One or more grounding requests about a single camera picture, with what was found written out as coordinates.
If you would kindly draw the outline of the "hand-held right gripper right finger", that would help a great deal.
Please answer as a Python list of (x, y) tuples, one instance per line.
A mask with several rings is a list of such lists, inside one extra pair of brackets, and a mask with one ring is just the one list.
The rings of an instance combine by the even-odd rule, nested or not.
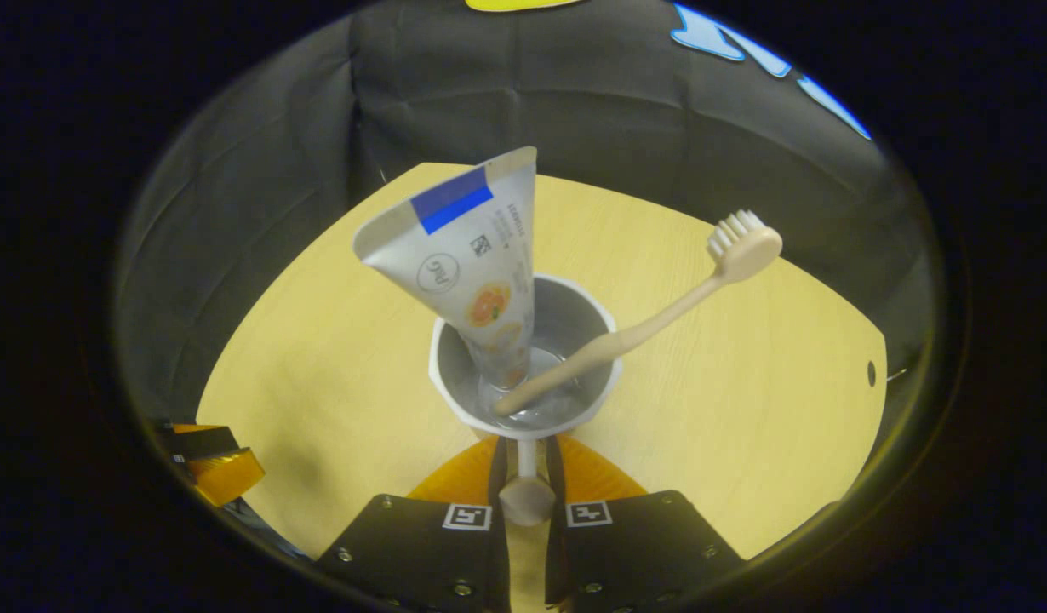
[(745, 559), (683, 492), (645, 492), (573, 436), (545, 440), (556, 501), (545, 547), (545, 607), (555, 612), (684, 612), (692, 593)]

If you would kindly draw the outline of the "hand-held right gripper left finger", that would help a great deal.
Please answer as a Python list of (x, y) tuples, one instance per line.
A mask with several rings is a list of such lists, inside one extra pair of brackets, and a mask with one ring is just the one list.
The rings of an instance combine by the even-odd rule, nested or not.
[(316, 567), (399, 612), (508, 612), (507, 461), (507, 442), (489, 436), (410, 496), (373, 496)]

